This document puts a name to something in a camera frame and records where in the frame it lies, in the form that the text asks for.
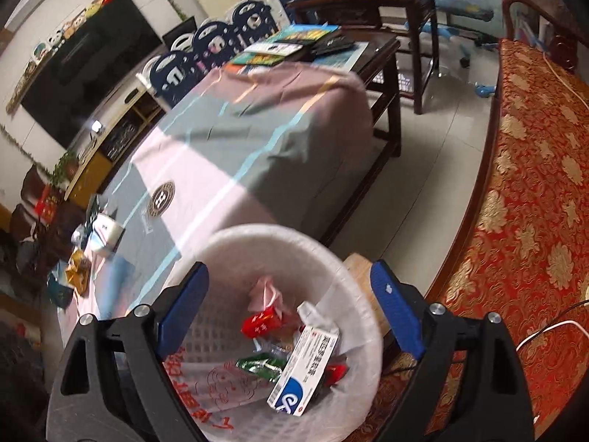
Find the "plaid pink grey tablecloth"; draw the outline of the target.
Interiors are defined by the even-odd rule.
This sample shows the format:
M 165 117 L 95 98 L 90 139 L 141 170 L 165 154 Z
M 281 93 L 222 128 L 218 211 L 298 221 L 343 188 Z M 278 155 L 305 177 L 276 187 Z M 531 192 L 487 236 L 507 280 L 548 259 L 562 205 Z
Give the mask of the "plaid pink grey tablecloth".
M 57 313 L 68 337 L 88 312 L 149 304 L 178 281 L 215 232 L 284 225 L 320 238 L 373 160 L 373 115 L 352 72 L 283 63 L 255 74 L 216 69 L 171 109 L 105 189 L 131 271 L 113 301 L 89 294 Z

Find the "pink plastic bag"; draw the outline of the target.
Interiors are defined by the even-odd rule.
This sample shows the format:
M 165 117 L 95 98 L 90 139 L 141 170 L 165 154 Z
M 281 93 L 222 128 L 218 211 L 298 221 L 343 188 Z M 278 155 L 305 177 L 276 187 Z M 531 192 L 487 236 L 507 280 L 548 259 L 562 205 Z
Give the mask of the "pink plastic bag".
M 300 324 L 300 317 L 283 301 L 282 292 L 275 286 L 272 276 L 261 276 L 248 293 L 248 311 L 260 313 L 272 309 L 279 321 L 286 326 Z

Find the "black flat television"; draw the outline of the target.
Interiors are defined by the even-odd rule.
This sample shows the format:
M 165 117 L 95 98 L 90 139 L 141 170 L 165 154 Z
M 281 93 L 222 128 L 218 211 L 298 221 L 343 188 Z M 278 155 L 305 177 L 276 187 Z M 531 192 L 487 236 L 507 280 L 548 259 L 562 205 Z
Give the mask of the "black flat television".
M 68 148 L 98 105 L 161 45 L 132 0 L 113 0 L 49 59 L 21 105 L 58 144 Z

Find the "red gold patterned sofa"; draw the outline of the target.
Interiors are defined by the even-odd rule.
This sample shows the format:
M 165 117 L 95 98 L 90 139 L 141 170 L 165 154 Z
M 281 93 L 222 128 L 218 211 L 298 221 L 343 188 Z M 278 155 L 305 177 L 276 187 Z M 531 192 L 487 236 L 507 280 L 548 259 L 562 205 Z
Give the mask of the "red gold patterned sofa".
M 414 330 L 387 350 L 355 441 L 584 441 L 588 437 L 588 32 L 508 29 L 467 213 Z

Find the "dark green gift bag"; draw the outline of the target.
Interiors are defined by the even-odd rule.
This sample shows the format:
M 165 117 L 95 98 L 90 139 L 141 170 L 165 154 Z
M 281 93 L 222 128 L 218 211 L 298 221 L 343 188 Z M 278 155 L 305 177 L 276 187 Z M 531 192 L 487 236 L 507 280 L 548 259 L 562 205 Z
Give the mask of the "dark green gift bag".
M 47 276 L 48 297 L 58 308 L 67 309 L 71 304 L 74 288 L 67 282 L 67 263 L 59 259 Z

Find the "dark wooden side table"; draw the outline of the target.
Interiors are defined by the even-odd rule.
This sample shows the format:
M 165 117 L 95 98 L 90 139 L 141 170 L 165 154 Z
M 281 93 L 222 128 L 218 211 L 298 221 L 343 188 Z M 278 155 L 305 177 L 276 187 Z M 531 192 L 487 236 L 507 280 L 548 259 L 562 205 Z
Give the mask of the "dark wooden side table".
M 413 101 L 413 112 L 423 113 L 423 93 L 432 75 L 439 71 L 439 36 L 434 0 L 293 0 L 286 4 L 296 22 L 330 23 L 361 29 L 387 29 L 392 22 L 381 10 L 402 10 L 406 27 L 393 31 L 409 40 L 412 89 L 400 95 Z

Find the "green snack wrapper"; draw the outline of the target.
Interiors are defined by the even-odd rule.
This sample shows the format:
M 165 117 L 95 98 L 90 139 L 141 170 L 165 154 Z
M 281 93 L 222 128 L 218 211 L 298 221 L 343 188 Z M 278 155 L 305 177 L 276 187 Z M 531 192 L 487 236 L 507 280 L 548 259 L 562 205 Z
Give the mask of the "green snack wrapper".
M 282 376 L 282 370 L 286 367 L 286 359 L 260 352 L 238 359 L 234 366 L 258 378 L 275 383 Z

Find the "blue white baby fence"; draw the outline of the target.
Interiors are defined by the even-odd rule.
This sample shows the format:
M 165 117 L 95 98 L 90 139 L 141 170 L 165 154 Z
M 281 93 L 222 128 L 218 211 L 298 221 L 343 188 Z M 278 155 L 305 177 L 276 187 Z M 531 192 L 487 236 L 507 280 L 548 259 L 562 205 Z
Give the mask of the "blue white baby fence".
M 286 0 L 243 0 L 222 20 L 209 20 L 178 36 L 168 52 L 151 58 L 136 78 L 159 104 L 171 109 L 211 70 L 289 24 Z

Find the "white blue medicine box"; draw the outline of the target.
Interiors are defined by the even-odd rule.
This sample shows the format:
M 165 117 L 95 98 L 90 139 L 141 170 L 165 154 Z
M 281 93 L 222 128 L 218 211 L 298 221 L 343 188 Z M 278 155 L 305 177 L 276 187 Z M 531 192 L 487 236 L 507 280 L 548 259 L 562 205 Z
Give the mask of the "white blue medicine box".
M 307 325 L 267 400 L 276 412 L 301 417 L 320 386 L 338 334 Z

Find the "red cigarette carton box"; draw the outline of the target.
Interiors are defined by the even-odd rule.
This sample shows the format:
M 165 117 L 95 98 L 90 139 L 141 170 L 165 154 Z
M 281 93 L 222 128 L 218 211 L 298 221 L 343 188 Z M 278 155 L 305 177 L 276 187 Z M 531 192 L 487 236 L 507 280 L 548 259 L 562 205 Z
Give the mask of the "red cigarette carton box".
M 268 307 L 261 312 L 258 312 L 248 317 L 241 324 L 241 333 L 245 337 L 254 339 L 262 337 L 274 330 L 282 327 L 282 317 L 276 313 L 273 307 Z

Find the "white paper bowl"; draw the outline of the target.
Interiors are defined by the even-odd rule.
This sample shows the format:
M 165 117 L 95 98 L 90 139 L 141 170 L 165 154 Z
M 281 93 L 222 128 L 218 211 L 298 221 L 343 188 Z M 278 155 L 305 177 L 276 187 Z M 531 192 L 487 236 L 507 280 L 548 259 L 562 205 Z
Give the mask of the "white paper bowl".
M 124 228 L 115 220 L 102 213 L 92 223 L 86 249 L 93 255 L 108 257 L 116 250 Z

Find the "white trash basket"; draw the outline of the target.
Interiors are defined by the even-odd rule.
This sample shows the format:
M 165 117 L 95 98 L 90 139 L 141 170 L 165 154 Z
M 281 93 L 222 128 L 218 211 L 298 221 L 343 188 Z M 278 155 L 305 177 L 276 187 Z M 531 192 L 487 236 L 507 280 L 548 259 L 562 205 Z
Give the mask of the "white trash basket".
M 366 419 L 380 382 L 382 336 L 373 309 L 343 263 L 319 242 L 279 225 L 239 225 L 183 255 L 167 276 L 177 285 L 203 262 L 209 289 L 180 348 L 165 369 L 182 403 L 211 441 L 341 441 Z M 241 324 L 248 293 L 272 276 L 300 324 L 250 339 Z M 331 360 L 345 365 L 333 386 L 320 386 L 301 417 L 276 412 L 274 386 L 234 366 L 264 352 L 287 357 L 303 328 L 334 328 Z

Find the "stack of colourful books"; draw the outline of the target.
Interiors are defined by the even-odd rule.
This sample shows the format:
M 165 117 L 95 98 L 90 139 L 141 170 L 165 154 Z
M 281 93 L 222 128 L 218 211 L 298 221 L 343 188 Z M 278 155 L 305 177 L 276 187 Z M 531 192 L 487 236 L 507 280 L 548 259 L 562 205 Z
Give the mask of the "stack of colourful books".
M 252 43 L 230 60 L 230 64 L 275 67 L 286 61 L 312 62 L 354 46 L 355 41 L 343 34 L 338 25 L 293 24 L 265 40 Z

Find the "yellow snack wrapper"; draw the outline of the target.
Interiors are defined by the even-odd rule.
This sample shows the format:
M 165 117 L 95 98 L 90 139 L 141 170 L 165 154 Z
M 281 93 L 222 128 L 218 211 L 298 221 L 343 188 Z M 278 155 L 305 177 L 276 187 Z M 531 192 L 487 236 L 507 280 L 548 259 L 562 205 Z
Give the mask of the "yellow snack wrapper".
M 81 249 L 75 249 L 68 260 L 65 279 L 67 286 L 80 297 L 85 297 L 88 292 L 91 270 L 92 260 Z

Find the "green potted plant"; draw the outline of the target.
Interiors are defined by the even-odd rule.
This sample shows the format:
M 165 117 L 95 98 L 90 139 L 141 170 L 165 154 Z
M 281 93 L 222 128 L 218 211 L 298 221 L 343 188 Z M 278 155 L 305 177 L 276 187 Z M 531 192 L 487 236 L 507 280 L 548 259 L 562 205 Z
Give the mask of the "green potted plant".
M 59 161 L 54 166 L 49 179 L 50 185 L 53 187 L 60 187 L 64 182 L 71 182 L 78 171 L 78 167 L 78 155 L 71 150 L 67 150 L 62 156 L 60 156 Z

